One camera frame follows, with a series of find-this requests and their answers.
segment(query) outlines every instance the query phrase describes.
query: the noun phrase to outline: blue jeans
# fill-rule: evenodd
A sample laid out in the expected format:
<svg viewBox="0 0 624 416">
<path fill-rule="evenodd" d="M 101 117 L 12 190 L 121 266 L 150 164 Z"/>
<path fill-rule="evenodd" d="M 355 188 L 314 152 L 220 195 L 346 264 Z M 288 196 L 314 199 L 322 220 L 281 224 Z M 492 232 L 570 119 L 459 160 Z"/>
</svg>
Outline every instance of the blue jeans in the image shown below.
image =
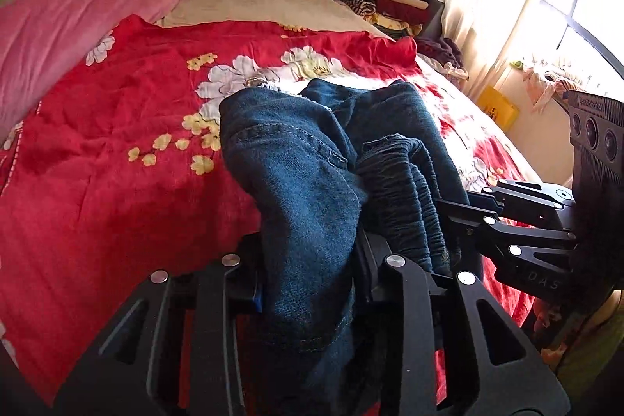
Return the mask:
<svg viewBox="0 0 624 416">
<path fill-rule="evenodd" d="M 262 414 L 347 415 L 375 400 L 383 370 L 378 331 L 353 310 L 349 257 L 363 205 L 364 227 L 365 217 L 374 229 L 379 212 L 389 214 L 405 233 L 391 248 L 447 273 L 428 204 L 468 201 L 412 85 L 363 91 L 312 80 L 301 95 L 247 88 L 220 105 L 227 168 L 261 213 L 266 291 L 250 334 L 257 404 Z M 411 205 L 396 209 L 403 181 Z"/>
</svg>

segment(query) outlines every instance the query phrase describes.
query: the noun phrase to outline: camera lens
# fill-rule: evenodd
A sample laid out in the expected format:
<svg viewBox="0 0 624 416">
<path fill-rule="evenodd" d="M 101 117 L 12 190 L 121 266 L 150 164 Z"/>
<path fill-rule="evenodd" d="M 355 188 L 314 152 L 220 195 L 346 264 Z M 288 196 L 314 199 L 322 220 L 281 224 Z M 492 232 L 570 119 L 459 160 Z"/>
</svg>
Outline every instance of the camera lens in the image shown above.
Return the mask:
<svg viewBox="0 0 624 416">
<path fill-rule="evenodd" d="M 607 131 L 606 135 L 604 135 L 604 141 L 606 157 L 609 158 L 609 161 L 613 161 L 618 153 L 618 143 L 613 132 Z"/>
<path fill-rule="evenodd" d="M 574 117 L 572 117 L 572 129 L 574 130 L 574 134 L 576 136 L 581 134 L 581 119 L 578 118 L 576 113 L 574 114 Z"/>
<path fill-rule="evenodd" d="M 587 124 L 585 124 L 585 134 L 590 148 L 596 148 L 598 145 L 598 128 L 596 127 L 594 119 L 590 118 L 587 120 Z"/>
</svg>

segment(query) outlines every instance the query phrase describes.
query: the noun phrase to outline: red floral bedspread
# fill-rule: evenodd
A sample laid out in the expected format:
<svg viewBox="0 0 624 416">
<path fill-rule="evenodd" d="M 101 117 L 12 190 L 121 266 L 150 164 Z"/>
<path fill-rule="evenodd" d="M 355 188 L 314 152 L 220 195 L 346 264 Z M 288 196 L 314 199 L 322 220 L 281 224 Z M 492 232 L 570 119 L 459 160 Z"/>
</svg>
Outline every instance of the red floral bedspread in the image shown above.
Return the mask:
<svg viewBox="0 0 624 416">
<path fill-rule="evenodd" d="M 199 269 L 257 231 L 252 199 L 225 169 L 215 113 L 251 81 L 296 91 L 314 77 L 360 88 L 405 78 L 467 188 L 536 179 L 495 124 L 415 56 L 411 38 L 364 32 L 122 21 L 0 149 L 0 338 L 37 392 L 52 401 L 151 272 Z M 522 322 L 530 298 L 498 284 L 490 264 L 485 283 Z"/>
</svg>

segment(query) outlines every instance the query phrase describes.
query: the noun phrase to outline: window frame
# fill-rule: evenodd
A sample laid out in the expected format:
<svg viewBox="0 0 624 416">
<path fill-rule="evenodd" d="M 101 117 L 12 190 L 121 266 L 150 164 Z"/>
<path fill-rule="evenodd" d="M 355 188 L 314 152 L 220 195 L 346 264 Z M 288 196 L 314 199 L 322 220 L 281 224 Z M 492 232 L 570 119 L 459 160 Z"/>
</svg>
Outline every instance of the window frame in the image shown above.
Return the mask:
<svg viewBox="0 0 624 416">
<path fill-rule="evenodd" d="M 556 50 L 559 49 L 561 43 L 563 42 L 564 36 L 566 35 L 566 31 L 568 28 L 571 28 L 574 32 L 576 32 L 579 36 L 581 36 L 587 43 L 589 43 L 594 49 L 600 53 L 600 56 L 606 60 L 609 65 L 615 69 L 615 71 L 620 75 L 620 78 L 624 80 L 624 65 L 617 59 L 616 56 L 606 47 L 601 41 L 595 37 L 591 32 L 589 32 L 585 27 L 583 27 L 579 22 L 577 22 L 573 18 L 574 10 L 576 9 L 576 3 L 578 0 L 573 0 L 572 7 L 570 8 L 569 13 L 564 13 L 563 11 L 555 8 L 552 4 L 550 4 L 546 0 L 540 0 L 540 4 L 548 7 L 551 10 L 555 10 L 555 12 L 559 13 L 566 21 L 566 27 L 564 28 L 561 38 L 559 39 L 559 43 L 555 47 Z"/>
</svg>

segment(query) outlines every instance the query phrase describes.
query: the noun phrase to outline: window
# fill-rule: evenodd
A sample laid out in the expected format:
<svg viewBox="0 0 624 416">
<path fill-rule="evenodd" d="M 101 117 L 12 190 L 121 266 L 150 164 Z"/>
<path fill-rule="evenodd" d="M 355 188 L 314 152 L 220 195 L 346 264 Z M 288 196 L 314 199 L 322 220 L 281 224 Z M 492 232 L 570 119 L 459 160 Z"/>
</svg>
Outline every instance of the window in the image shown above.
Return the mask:
<svg viewBox="0 0 624 416">
<path fill-rule="evenodd" d="M 529 19 L 532 50 L 559 50 L 590 75 L 587 90 L 624 101 L 624 3 L 541 0 Z"/>
</svg>

